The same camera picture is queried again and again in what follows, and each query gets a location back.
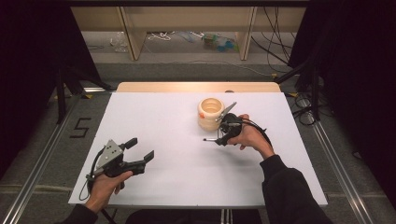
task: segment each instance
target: hand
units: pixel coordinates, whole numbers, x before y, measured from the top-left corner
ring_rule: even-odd
[[[85,206],[95,214],[98,213],[107,206],[113,191],[115,194],[118,194],[122,181],[127,180],[132,175],[132,171],[127,171],[116,177],[108,177],[106,175],[97,176],[93,183],[90,199],[85,203]]]
[[[247,114],[244,114],[240,115],[239,118],[241,118],[243,121],[248,122],[249,116]],[[234,138],[230,138],[227,144],[241,144],[241,150],[245,149],[245,147],[253,147],[260,152],[263,159],[267,159],[275,155],[274,149],[265,140],[262,134],[256,128],[247,124],[242,124],[241,133]]]

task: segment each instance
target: beige cup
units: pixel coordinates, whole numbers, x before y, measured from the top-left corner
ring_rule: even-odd
[[[198,104],[198,124],[202,129],[212,132],[219,128],[216,119],[224,110],[222,101],[216,98],[206,98]]]

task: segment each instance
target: black curtain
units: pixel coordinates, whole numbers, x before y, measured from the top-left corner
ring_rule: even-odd
[[[0,6],[0,83],[2,94],[0,177],[26,144],[56,86],[77,90],[79,80],[67,74],[72,66],[100,80],[70,7],[34,5],[7,0]]]
[[[396,2],[336,2],[328,7],[314,1],[307,8],[290,66],[308,58],[320,38],[321,24],[340,6],[348,7],[341,8],[348,13],[340,34],[326,46],[325,60],[317,65],[336,117],[396,208]]]

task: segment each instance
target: white table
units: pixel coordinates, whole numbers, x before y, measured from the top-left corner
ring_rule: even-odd
[[[93,158],[108,139],[117,144],[133,137],[138,144],[124,152],[125,161],[138,161],[151,150],[155,157],[146,173],[131,177],[109,205],[134,208],[254,208],[264,206],[259,163],[252,148],[204,142],[217,133],[197,123],[197,106],[217,97],[233,102],[235,115],[248,113],[267,129],[274,149],[289,167],[300,170],[318,204],[327,204],[304,148],[285,96],[280,92],[116,92],[113,93],[69,203],[84,203],[78,195]]]

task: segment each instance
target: aluminum rail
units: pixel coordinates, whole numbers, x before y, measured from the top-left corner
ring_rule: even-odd
[[[308,106],[306,101],[303,101],[304,106]],[[324,131],[323,126],[320,121],[316,121],[313,124],[315,134],[318,137],[318,140],[323,147],[323,150],[329,160],[332,169],[337,176],[338,181],[340,182],[341,188],[343,189],[347,200],[349,201],[350,206],[352,207],[353,212],[355,213],[356,219],[360,224],[371,224],[374,223],[367,207],[356,190],[355,185],[347,174],[347,170],[344,168],[343,163],[340,161],[334,147],[332,146],[332,142]]]
[[[35,185],[42,176],[50,160],[52,152],[58,145],[58,142],[64,131],[64,127],[66,126],[67,121],[70,115],[72,114],[74,108],[76,107],[76,104],[80,97],[81,96],[79,95],[72,96],[69,109],[66,115],[64,116],[63,121],[55,126],[55,129],[52,132],[52,135],[50,136],[48,143],[44,147],[44,150],[41,152],[40,157],[35,163],[35,167],[33,168],[32,172],[29,174],[29,177],[26,179],[25,183],[23,184],[21,191],[14,200],[13,204],[8,208],[6,218],[3,220],[3,224],[18,223],[24,208],[26,207],[27,203],[29,202],[29,199],[33,194],[33,191],[35,190]]]

